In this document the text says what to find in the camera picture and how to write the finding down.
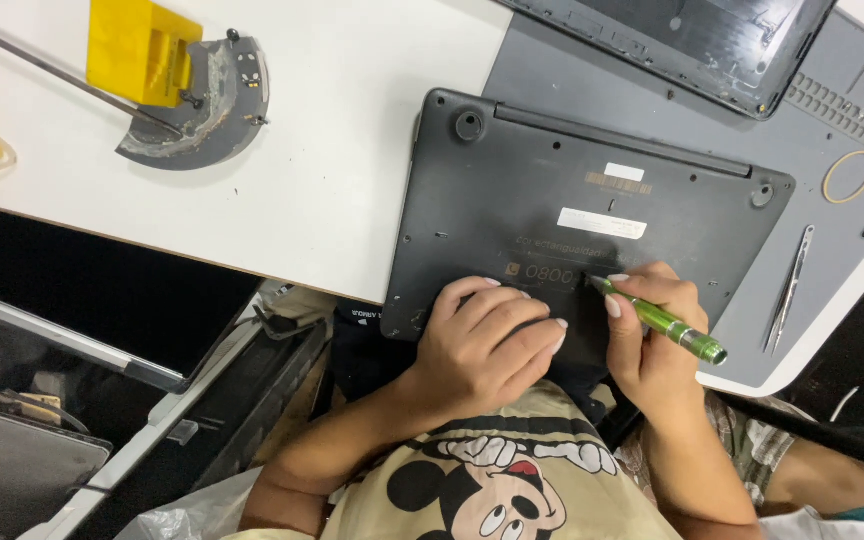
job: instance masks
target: mickey mouse t-shirt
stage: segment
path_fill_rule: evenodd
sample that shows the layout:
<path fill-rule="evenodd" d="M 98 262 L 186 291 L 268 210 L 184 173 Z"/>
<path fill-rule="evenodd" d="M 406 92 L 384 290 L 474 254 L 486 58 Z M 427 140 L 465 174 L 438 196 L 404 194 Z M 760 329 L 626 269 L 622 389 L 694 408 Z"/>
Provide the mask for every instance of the mickey mouse t-shirt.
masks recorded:
<path fill-rule="evenodd" d="M 408 441 L 337 497 L 322 540 L 681 538 L 545 380 L 507 407 Z M 251 530 L 227 540 L 308 538 Z"/>

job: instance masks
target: white table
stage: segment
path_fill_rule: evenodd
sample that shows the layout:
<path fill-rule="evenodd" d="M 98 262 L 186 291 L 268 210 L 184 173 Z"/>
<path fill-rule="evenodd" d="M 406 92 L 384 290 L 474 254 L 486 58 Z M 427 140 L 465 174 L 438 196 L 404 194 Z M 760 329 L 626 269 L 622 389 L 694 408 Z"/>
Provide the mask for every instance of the white table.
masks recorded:
<path fill-rule="evenodd" d="M 490 0 L 159 3 L 206 40 L 258 38 L 268 129 L 227 163 L 146 168 L 114 153 L 130 117 L 0 51 L 0 136 L 19 155 L 0 175 L 0 210 L 382 303 L 422 100 L 435 87 L 481 93 L 512 12 Z M 864 22 L 864 0 L 840 7 Z M 0 0 L 0 32 L 84 76 L 89 9 Z M 864 260 L 762 387 L 700 381 L 782 389 L 863 293 Z"/>

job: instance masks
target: green screwdriver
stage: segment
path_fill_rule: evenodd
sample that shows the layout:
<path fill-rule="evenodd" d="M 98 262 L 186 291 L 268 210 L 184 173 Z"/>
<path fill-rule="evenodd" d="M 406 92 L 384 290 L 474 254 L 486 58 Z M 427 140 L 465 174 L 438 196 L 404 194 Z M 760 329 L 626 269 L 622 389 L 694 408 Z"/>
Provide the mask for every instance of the green screwdriver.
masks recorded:
<path fill-rule="evenodd" d="M 638 314 L 638 320 L 649 326 L 652 330 L 662 333 L 680 347 L 688 350 L 702 362 L 708 362 L 713 366 L 722 365 L 729 358 L 729 353 L 715 338 L 703 334 L 694 327 L 682 322 L 679 317 L 649 303 L 642 298 L 636 298 L 619 292 L 613 287 L 612 282 L 605 277 L 585 275 L 585 284 L 593 286 L 602 296 L 610 294 L 621 294 L 629 299 Z"/>

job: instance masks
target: rubber band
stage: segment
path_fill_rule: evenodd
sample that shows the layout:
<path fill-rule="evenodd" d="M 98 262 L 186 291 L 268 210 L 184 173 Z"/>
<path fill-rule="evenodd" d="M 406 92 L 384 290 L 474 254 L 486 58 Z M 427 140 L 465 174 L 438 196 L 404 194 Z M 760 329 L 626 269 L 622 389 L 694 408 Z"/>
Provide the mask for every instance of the rubber band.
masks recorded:
<path fill-rule="evenodd" d="M 826 201 L 834 205 L 841 205 L 843 203 L 852 201 L 853 199 L 862 194 L 862 192 L 864 191 L 864 182 L 862 183 L 862 186 L 858 188 L 858 190 L 856 190 L 854 193 L 852 193 L 845 199 L 836 200 L 829 196 L 829 180 L 833 178 L 833 173 L 835 172 L 835 169 L 839 168 L 839 166 L 841 166 L 842 163 L 845 162 L 848 158 L 851 158 L 852 156 L 859 156 L 861 154 L 864 154 L 864 150 L 846 153 L 845 155 L 840 157 L 838 161 L 835 161 L 835 164 L 832 166 L 832 168 L 828 169 L 828 172 L 825 173 L 825 180 L 822 181 L 822 195 L 825 197 Z"/>

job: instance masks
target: woman's right hand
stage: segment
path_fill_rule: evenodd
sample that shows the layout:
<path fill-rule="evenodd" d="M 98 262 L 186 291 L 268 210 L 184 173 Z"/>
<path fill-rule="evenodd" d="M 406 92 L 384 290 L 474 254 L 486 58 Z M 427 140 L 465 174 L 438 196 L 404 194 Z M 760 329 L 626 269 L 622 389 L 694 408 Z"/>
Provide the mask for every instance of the woman's right hand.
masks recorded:
<path fill-rule="evenodd" d="M 709 315 L 699 305 L 695 283 L 683 281 L 664 262 L 609 276 L 616 290 L 672 313 L 695 330 L 709 332 Z M 705 419 L 705 395 L 696 381 L 699 359 L 642 323 L 632 303 L 618 294 L 606 296 L 607 363 L 619 389 L 656 428 L 674 427 L 686 418 Z"/>

